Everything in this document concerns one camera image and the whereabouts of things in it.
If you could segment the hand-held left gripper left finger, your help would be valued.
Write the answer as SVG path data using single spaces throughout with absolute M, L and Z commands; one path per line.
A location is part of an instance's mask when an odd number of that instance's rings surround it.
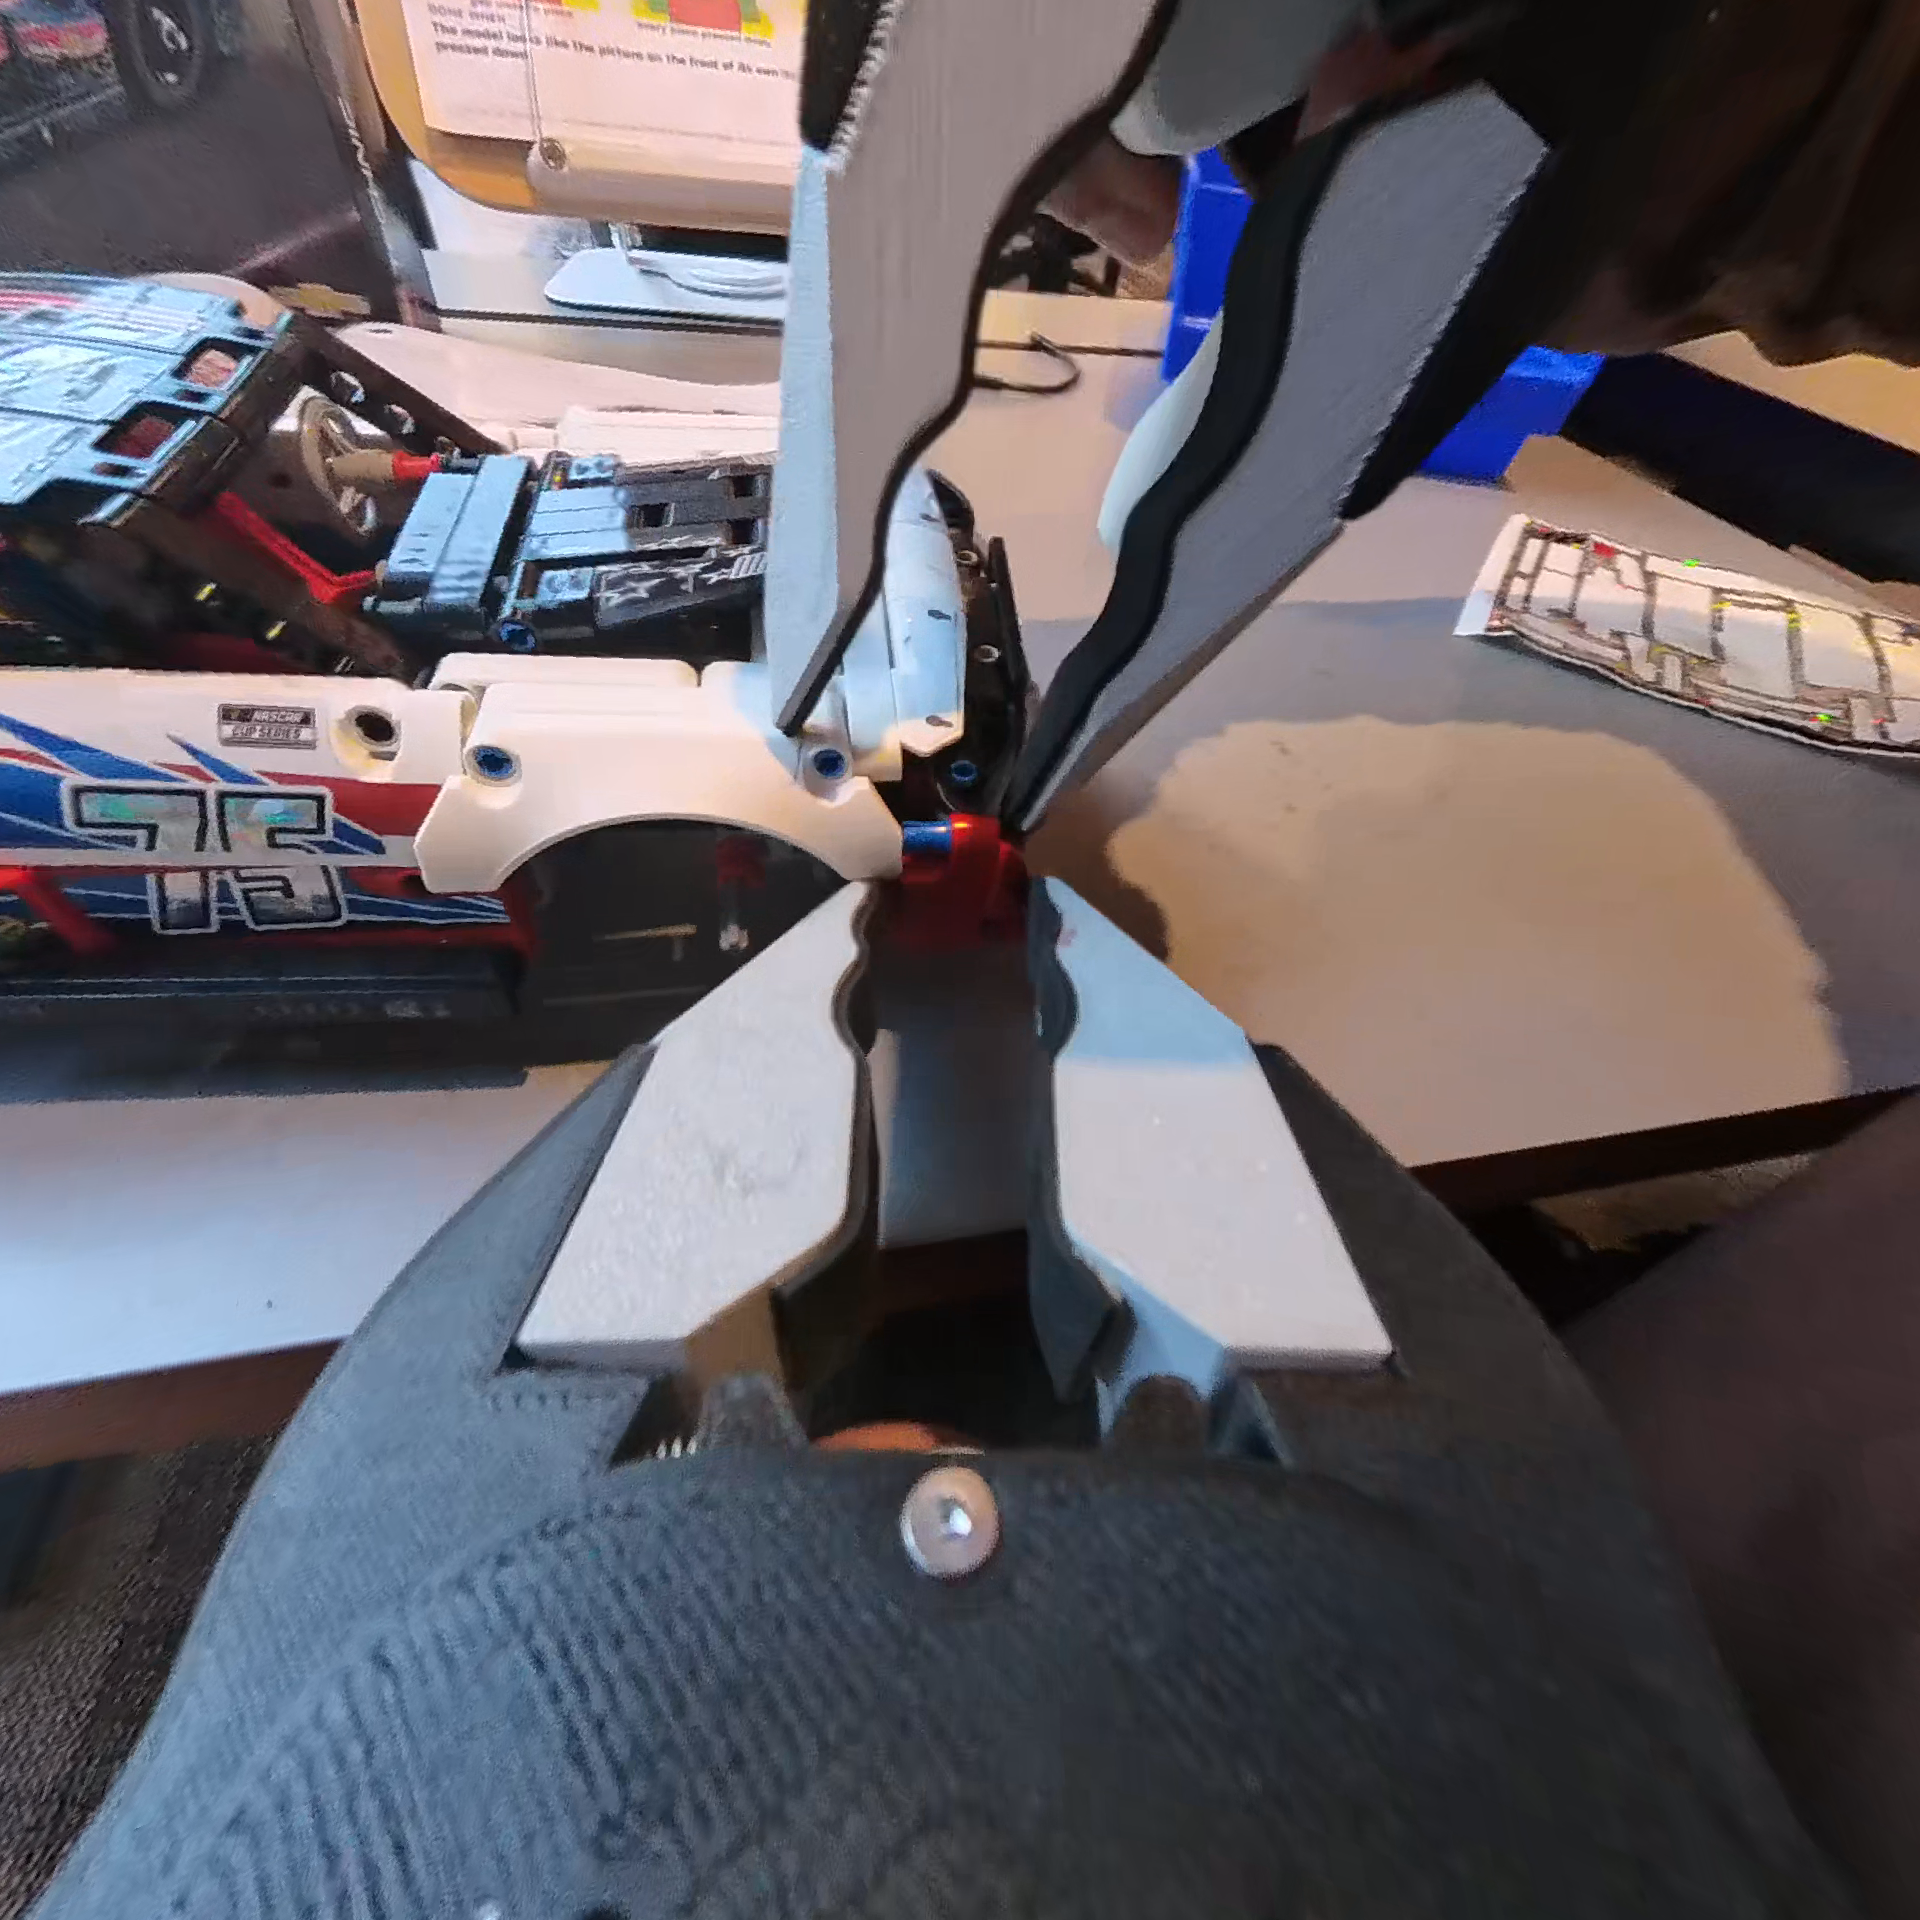
M 568 1208 L 513 1344 L 638 1385 L 630 1443 L 755 1378 L 807 1409 L 876 1325 L 878 897 L 845 883 L 661 1032 Z

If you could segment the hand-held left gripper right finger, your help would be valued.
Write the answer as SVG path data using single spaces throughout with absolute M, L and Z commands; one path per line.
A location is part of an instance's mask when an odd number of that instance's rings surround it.
M 1263 1384 L 1397 1349 L 1256 1046 L 1063 880 L 1027 897 L 1027 968 L 1027 1304 L 1056 1400 L 1105 1443 L 1193 1422 L 1208 1454 L 1296 1467 Z

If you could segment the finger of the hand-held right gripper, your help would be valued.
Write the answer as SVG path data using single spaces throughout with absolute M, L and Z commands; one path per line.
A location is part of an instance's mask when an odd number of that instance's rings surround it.
M 1544 153 L 1487 88 L 1464 88 L 1286 158 L 1239 236 L 1197 414 L 1051 674 L 1008 832 L 1033 832 L 1336 537 Z
M 763 658 L 785 736 L 809 723 L 876 597 L 905 468 L 967 397 L 991 254 L 1046 193 L 837 186 L 803 148 L 800 72 L 763 576 Z

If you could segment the brick-built toy race car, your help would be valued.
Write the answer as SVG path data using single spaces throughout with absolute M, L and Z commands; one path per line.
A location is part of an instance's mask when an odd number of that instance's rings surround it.
M 774 458 L 524 454 L 240 281 L 5 274 L 1 1008 L 675 1011 L 848 880 L 974 945 L 1031 706 L 1003 545 L 896 493 L 797 736 Z

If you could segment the person's right forearm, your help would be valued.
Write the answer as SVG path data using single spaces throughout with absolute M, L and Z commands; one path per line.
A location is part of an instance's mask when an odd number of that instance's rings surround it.
M 1768 361 L 1917 354 L 1917 5 L 1473 5 L 1462 69 L 1542 140 L 1448 336 Z

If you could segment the person's right hand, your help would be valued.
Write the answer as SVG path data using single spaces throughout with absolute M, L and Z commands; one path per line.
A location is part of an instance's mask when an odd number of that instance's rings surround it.
M 1040 211 L 1134 270 L 1166 254 L 1181 193 L 1181 156 L 1137 153 L 1104 132 L 1059 176 Z

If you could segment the large blue plastic bin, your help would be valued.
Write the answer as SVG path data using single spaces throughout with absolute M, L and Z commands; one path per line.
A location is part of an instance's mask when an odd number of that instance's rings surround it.
M 1252 201 L 1220 150 L 1184 161 L 1161 352 L 1164 386 L 1185 373 L 1213 328 L 1251 211 Z M 1421 472 L 1473 484 L 1504 481 L 1524 441 L 1561 433 L 1600 369 L 1601 354 L 1595 352 L 1521 350 L 1425 454 Z

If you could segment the instruction sheet on stand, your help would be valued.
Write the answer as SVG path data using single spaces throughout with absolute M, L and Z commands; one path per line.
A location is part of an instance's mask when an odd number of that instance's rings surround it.
M 457 194 L 551 217 L 783 236 L 800 118 L 791 148 L 606 132 L 534 140 L 440 132 L 424 124 L 400 5 L 356 3 L 351 24 L 403 145 Z

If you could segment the silver flat stand base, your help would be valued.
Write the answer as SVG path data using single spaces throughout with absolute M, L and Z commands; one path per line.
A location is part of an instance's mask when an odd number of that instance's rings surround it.
M 567 254 L 544 284 L 544 300 L 576 316 L 779 329 L 785 284 L 782 258 L 624 238 Z

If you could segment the race car set box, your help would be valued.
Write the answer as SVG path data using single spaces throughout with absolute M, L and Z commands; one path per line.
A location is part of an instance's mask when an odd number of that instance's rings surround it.
M 1 267 L 222 274 L 436 325 L 355 5 L 5 3 Z

